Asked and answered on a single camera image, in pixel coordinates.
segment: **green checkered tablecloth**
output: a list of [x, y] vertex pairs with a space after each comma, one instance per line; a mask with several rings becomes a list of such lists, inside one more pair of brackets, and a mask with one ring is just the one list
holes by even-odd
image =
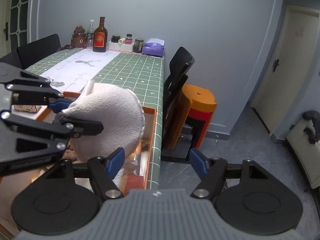
[[[26, 70], [41, 75], [62, 60], [81, 49], [56, 52], [30, 66]], [[157, 109], [156, 130], [152, 142], [152, 156], [148, 174], [148, 188], [157, 189], [160, 175], [162, 99], [163, 99], [162, 58], [121, 52], [93, 78], [96, 82], [114, 84], [132, 90], [143, 106]]]

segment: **red label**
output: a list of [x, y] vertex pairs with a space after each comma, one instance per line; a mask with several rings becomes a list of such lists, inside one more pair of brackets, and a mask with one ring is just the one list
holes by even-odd
[[94, 47], [104, 47], [104, 33], [94, 34]]

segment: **plastic water bottle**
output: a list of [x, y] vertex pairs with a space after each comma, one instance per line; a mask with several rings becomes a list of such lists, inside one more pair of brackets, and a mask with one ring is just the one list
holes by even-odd
[[94, 20], [90, 20], [90, 25], [87, 30], [87, 49], [92, 49], [93, 48], [93, 33], [94, 33], [94, 28], [93, 28], [93, 22]]

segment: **ribbed gray surface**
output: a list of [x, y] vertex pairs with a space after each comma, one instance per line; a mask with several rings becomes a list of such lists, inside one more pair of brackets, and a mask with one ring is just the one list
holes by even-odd
[[132, 190], [103, 204], [86, 226], [61, 236], [21, 232], [15, 240], [302, 240], [294, 230], [275, 236], [243, 233], [224, 222], [207, 200], [189, 197], [184, 189]]

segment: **folded black chair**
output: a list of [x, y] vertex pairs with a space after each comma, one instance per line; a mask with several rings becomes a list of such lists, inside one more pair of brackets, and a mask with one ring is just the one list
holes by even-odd
[[33, 41], [17, 48], [22, 68], [26, 69], [39, 60], [55, 53], [60, 49], [60, 39], [57, 34]]
[[183, 85], [188, 79], [186, 73], [194, 62], [193, 56], [184, 47], [180, 47], [169, 63], [170, 75], [164, 82], [162, 134], [164, 133], [168, 109], [175, 98], [179, 96]]
[[0, 58], [0, 62], [8, 63], [12, 66], [22, 69], [22, 65], [20, 62], [20, 58], [18, 52], [16, 50], [10, 52], [9, 54], [5, 55], [4, 57]]

